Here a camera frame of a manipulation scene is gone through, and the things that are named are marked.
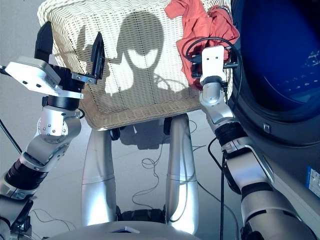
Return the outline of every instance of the washing machine door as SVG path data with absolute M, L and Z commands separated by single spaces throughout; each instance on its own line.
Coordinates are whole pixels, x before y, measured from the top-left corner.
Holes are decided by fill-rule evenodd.
M 320 172 L 320 1 L 234 0 L 244 76 L 234 111 L 273 161 L 301 183 Z M 236 69 L 232 99 L 239 90 Z

